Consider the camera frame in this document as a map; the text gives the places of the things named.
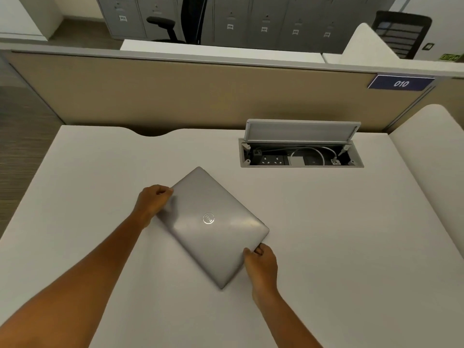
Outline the person's right hand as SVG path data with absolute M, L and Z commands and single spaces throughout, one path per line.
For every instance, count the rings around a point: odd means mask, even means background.
M 261 243 L 254 252 L 254 261 L 245 263 L 245 269 L 252 284 L 252 298 L 260 311 L 278 295 L 277 260 L 273 250 Z

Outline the person's left hand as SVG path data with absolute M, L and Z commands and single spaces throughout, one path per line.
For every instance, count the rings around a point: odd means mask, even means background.
M 131 212 L 131 219 L 138 224 L 141 229 L 146 228 L 152 218 L 164 208 L 171 198 L 171 195 L 156 195 L 157 187 L 166 187 L 162 185 L 152 185 L 145 187 L 139 193 L 134 209 Z

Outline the silver laptop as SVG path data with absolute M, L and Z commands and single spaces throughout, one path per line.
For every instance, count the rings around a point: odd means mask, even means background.
M 208 277 L 223 289 L 270 230 L 205 169 L 196 167 L 173 186 L 157 217 Z

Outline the person's right forearm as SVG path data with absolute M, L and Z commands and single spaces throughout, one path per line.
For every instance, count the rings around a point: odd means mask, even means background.
M 278 291 L 252 291 L 278 348 L 323 348 Z

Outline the person's left forearm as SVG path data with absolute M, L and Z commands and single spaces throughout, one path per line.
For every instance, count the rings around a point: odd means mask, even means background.
M 27 301 L 0 326 L 0 348 L 89 348 L 152 217 L 133 211 L 93 251 Z

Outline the black power socket strip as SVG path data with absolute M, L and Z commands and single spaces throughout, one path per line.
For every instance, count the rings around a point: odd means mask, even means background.
M 289 166 L 289 160 L 286 155 L 268 154 L 261 156 L 258 165 L 264 166 Z

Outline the beige desk partition panel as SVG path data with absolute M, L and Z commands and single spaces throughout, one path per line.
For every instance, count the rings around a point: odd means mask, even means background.
M 6 60 L 69 125 L 234 128 L 248 119 L 361 122 L 393 129 L 430 104 L 455 117 L 462 82 L 430 92 L 370 89 L 374 73 L 7 52 Z

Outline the row of grey metal lockers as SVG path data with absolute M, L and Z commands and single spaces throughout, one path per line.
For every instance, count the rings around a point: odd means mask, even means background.
M 167 31 L 149 24 L 149 16 L 176 22 L 181 29 L 183 0 L 97 0 L 115 39 L 168 39 Z M 344 51 L 361 23 L 371 25 L 377 11 L 396 0 L 208 0 L 201 44 L 278 51 Z

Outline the white curved side divider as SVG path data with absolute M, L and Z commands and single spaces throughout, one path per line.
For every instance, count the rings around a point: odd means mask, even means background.
M 389 137 L 464 259 L 464 130 L 431 104 Z

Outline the blue desk number sign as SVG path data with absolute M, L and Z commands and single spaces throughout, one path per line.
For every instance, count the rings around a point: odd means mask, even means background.
M 425 90 L 434 80 L 435 77 L 427 76 L 377 74 L 367 88 L 420 92 Z

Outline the white curved desk divider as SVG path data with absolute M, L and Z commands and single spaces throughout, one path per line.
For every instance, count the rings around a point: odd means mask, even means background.
M 371 67 L 393 67 L 400 58 L 366 24 L 361 23 L 353 33 L 338 63 Z

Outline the black mesh office chair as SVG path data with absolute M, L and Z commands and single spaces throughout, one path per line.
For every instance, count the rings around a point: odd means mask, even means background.
M 372 29 L 400 58 L 413 59 L 432 25 L 427 16 L 377 11 Z

